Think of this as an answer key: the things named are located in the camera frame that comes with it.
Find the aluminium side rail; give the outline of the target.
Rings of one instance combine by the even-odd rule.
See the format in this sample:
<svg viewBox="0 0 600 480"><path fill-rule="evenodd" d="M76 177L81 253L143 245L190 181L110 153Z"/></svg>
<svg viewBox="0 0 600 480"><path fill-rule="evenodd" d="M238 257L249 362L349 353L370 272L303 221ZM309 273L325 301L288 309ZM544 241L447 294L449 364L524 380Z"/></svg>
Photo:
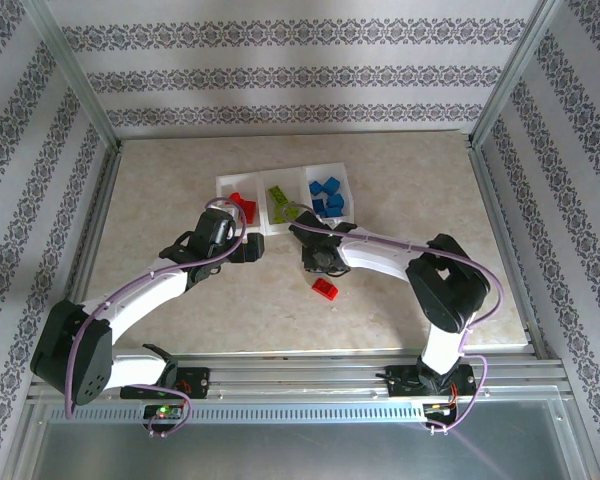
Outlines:
<svg viewBox="0 0 600 480"><path fill-rule="evenodd" d="M38 293L45 311L40 314L39 348L50 329L51 309L65 299L82 297L86 290L81 283L87 279L90 255L101 233L97 221L104 217L108 190L104 183L112 177L115 155L89 131L74 161L40 264Z"/></svg>
<svg viewBox="0 0 600 480"><path fill-rule="evenodd" d="M513 244L507 230L506 218L502 214L497 192L491 180L484 157L482 153L472 145L468 146L467 154L494 233L496 245L509 282L512 298L515 302L523 329L528 339L529 347L526 347L525 351L533 350L537 359L548 360L550 354L544 344L529 295L518 268Z"/></svg>

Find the aluminium front rail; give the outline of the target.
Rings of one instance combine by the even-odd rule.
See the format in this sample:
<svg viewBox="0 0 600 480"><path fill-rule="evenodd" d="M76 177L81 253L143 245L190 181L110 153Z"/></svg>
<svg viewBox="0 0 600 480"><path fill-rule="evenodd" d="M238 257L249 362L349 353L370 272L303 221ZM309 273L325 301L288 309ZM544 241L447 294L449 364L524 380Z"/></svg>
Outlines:
<svg viewBox="0 0 600 480"><path fill-rule="evenodd" d="M389 398L385 380L377 374L383 374L390 365L413 365L417 361L415 356L402 352L176 355L174 358L178 367L210 370L205 399L227 397L261 401L273 396L289 401L317 402ZM518 388L527 394L544 390L556 390L565 396L572 394L559 360L538 360L526 354L496 354L480 360L471 354L460 364L472 367L477 389L484 397L499 389ZM120 389L108 389L100 395L121 398Z"/></svg>

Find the left controller board with LED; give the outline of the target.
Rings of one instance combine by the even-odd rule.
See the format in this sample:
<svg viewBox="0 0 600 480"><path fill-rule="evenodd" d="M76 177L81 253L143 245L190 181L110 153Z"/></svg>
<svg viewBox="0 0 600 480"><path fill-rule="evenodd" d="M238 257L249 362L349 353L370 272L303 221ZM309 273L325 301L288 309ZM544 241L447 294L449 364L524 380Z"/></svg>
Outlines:
<svg viewBox="0 0 600 480"><path fill-rule="evenodd" d="M161 404L161 405L146 405L143 411L144 420L154 421L179 421L185 415L185 407L183 403L179 404Z"/></svg>

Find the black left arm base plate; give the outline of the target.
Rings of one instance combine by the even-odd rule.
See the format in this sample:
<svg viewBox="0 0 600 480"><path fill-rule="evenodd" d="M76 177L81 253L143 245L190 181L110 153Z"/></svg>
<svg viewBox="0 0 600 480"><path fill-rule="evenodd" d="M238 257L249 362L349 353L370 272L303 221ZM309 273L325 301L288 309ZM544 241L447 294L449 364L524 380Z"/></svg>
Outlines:
<svg viewBox="0 0 600 480"><path fill-rule="evenodd" d="M173 367L163 374L156 386L158 391L148 387L124 386L120 397L129 400L182 400L182 397L168 393L167 389L181 392L189 399L205 399L209 390L210 370L204 367Z"/></svg>

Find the white plastic bin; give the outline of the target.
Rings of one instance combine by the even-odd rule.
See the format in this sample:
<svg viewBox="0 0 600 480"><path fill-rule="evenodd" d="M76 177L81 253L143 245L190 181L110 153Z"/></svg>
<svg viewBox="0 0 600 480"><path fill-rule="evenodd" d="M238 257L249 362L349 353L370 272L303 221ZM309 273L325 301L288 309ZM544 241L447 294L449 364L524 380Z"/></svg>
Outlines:
<svg viewBox="0 0 600 480"><path fill-rule="evenodd" d="M270 190L278 188L289 203L301 203L303 200L301 173L299 167L266 170L258 173L261 220L267 236L289 233L289 224L279 215L278 203Z"/></svg>
<svg viewBox="0 0 600 480"><path fill-rule="evenodd" d="M261 207L263 201L258 193L258 180L255 173L243 173L219 176L216 178L216 195L218 197L229 196L233 192L238 192L243 200L255 201L257 203L256 217L253 224L247 223L248 233L264 233L264 227L261 221Z"/></svg>
<svg viewBox="0 0 600 480"><path fill-rule="evenodd" d="M354 221L354 200L349 185L346 168L343 163L310 165L302 167L301 170L301 186L303 187L304 195L303 201L306 205L313 209L312 200L321 198L324 201L326 208L328 195L323 192L317 196L313 196L309 191L309 183L312 181L317 181L323 185L323 183L326 182L330 177L335 177L341 182L339 191L337 193L341 194L344 198L345 204L343 208L343 215L339 218L324 218L320 214L319 215L324 220L327 220L332 224Z"/></svg>

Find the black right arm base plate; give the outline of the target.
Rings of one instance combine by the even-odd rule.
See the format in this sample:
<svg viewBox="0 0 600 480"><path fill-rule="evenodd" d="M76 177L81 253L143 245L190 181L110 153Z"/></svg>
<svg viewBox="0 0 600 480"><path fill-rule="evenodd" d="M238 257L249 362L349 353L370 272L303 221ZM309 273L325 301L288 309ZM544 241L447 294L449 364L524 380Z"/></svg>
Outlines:
<svg viewBox="0 0 600 480"><path fill-rule="evenodd" d="M420 365L390 365L378 378L385 380L390 397L471 396L477 391L477 380L470 365L459 364L439 375Z"/></svg>

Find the slotted metal strip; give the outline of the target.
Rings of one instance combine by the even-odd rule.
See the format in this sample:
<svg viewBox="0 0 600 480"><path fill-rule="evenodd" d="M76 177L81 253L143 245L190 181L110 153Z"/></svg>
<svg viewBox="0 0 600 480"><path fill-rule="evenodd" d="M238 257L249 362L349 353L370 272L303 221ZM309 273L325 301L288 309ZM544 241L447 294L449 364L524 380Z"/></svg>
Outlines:
<svg viewBox="0 0 600 480"><path fill-rule="evenodd" d="M77 410L73 423L147 423L146 405L96 405ZM336 423L424 423L424 410L414 403L352 404L196 404L183 418L194 424L336 424ZM156 425L178 421L154 421Z"/></svg>

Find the aluminium frame post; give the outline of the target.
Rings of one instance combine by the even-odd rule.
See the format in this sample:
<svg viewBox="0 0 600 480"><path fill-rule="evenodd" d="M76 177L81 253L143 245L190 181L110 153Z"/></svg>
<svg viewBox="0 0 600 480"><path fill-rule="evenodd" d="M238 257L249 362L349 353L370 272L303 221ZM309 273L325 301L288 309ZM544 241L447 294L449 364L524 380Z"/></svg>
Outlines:
<svg viewBox="0 0 600 480"><path fill-rule="evenodd" d="M80 100L91 123L96 127L100 138L108 147L118 150L120 139L46 0L20 1L69 86Z"/></svg>
<svg viewBox="0 0 600 480"><path fill-rule="evenodd" d="M519 42L507 60L482 113L471 133L467 145L476 150L491 131L497 117L508 102L515 85L531 61L539 42L551 26L565 0L538 0Z"/></svg>

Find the red sloped lego brick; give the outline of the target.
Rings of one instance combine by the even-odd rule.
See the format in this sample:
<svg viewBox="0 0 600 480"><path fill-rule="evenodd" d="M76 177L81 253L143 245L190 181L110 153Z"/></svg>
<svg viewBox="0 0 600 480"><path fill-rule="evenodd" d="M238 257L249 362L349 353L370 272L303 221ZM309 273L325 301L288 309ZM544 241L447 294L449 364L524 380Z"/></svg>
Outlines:
<svg viewBox="0 0 600 480"><path fill-rule="evenodd" d="M333 301L339 293L338 288L324 278L318 278L313 283L312 290L330 301Z"/></svg>

